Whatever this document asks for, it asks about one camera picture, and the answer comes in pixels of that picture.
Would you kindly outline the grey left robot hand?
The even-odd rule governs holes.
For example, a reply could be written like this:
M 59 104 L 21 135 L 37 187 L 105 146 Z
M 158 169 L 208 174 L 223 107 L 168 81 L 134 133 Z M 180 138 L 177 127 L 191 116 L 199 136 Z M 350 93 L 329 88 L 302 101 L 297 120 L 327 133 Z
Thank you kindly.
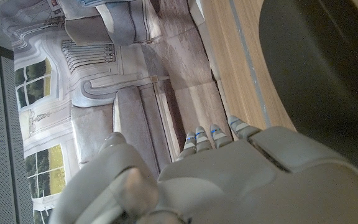
M 358 223 L 358 168 L 302 134 L 236 116 L 186 137 L 157 178 L 112 133 L 68 183 L 50 223 Z

